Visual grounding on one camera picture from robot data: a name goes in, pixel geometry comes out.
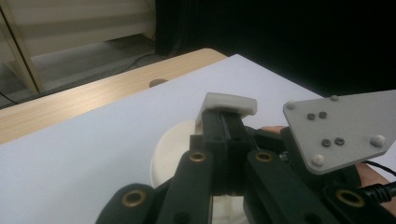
floor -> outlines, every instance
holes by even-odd
[[[126,36],[32,58],[44,86],[39,94],[26,90],[0,63],[0,92],[20,104],[163,59],[154,54],[154,42],[150,39],[143,35]],[[15,105],[7,98],[0,96],[0,109]]]

dark background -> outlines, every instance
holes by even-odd
[[[156,53],[240,54],[322,96],[396,89],[390,2],[157,0]]]

wooden tabletop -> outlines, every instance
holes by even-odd
[[[0,110],[0,144],[71,119],[149,88],[151,80],[181,77],[227,58],[200,49],[159,63]]]

cabinet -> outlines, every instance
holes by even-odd
[[[0,0],[0,63],[32,92],[45,91],[35,56],[153,32],[150,0]]]

gray metal plate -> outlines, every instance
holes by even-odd
[[[287,103],[283,112],[307,169],[317,175],[383,155],[396,139],[396,91]],[[327,117],[319,117],[326,112]],[[385,142],[371,143],[382,135]],[[344,144],[335,144],[341,137]],[[322,145],[329,139],[330,145]]]

